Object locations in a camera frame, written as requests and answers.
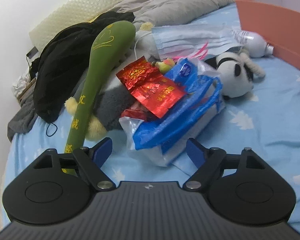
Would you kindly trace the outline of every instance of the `gray fabric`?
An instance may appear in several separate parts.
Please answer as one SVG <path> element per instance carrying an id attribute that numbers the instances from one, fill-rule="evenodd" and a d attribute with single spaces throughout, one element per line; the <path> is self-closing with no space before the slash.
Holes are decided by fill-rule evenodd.
<path id="1" fill-rule="evenodd" d="M 77 102 L 79 101 L 83 89 L 86 74 L 87 73 L 84 73 L 84 75 L 82 75 L 84 78 L 74 94 L 74 98 Z M 121 130 L 122 127 L 119 123 L 121 113 L 129 108 L 135 101 L 136 99 L 129 93 L 126 87 L 121 84 L 96 96 L 92 114 L 99 119 L 107 131 L 114 129 Z"/>
<path id="2" fill-rule="evenodd" d="M 186 24 L 201 15 L 226 6 L 234 0 L 123 0 L 111 10 L 133 12 L 133 24 L 139 30 L 142 23 L 154 26 Z"/>
<path id="3" fill-rule="evenodd" d="M 37 120 L 38 115 L 34 110 L 33 91 L 34 86 L 28 89 L 21 101 L 21 109 L 8 123 L 7 136 L 9 141 L 12 141 L 15 133 L 28 133 L 32 129 L 35 120 Z"/>

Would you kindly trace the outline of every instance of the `gray blanket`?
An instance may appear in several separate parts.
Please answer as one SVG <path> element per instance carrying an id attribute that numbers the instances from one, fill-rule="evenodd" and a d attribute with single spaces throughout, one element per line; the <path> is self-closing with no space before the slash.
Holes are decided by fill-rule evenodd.
<path id="1" fill-rule="evenodd" d="M 186 24 L 201 15 L 233 3 L 234 0 L 123 0 L 111 10 L 133 12 L 133 24 L 138 30 L 142 23 L 154 26 Z"/>
<path id="2" fill-rule="evenodd" d="M 33 91 L 34 86 L 28 89 L 21 101 L 21 109 L 8 123 L 7 136 L 9 141 L 12 141 L 16 133 L 28 133 L 38 118 L 34 110 Z"/>

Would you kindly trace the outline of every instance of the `white cloth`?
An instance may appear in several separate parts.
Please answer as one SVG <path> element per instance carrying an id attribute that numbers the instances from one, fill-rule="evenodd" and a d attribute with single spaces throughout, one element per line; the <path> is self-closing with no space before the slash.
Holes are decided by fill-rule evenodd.
<path id="1" fill-rule="evenodd" d="M 29 69 L 27 68 L 26 71 L 17 78 L 15 82 L 13 82 L 11 90 L 13 95 L 17 98 L 23 90 L 29 85 L 31 82 L 31 78 L 29 75 Z"/>

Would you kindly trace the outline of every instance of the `plastic bag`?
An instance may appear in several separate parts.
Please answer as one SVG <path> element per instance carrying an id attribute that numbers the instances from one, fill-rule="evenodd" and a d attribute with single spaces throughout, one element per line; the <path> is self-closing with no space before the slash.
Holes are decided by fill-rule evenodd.
<path id="1" fill-rule="evenodd" d="M 196 58 L 183 59 L 165 77 L 184 88 L 187 94 L 161 119 L 144 122 L 122 117 L 127 148 L 145 154 L 159 166 L 166 166 L 224 108 L 218 72 Z"/>

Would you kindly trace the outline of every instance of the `white bottle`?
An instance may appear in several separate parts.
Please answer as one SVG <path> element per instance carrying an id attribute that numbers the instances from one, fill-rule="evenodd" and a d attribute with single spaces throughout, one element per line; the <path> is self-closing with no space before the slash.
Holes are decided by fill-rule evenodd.
<path id="1" fill-rule="evenodd" d="M 263 57 L 273 54 L 274 47 L 268 44 L 261 35 L 242 30 L 231 30 L 230 35 L 249 51 L 250 57 Z"/>

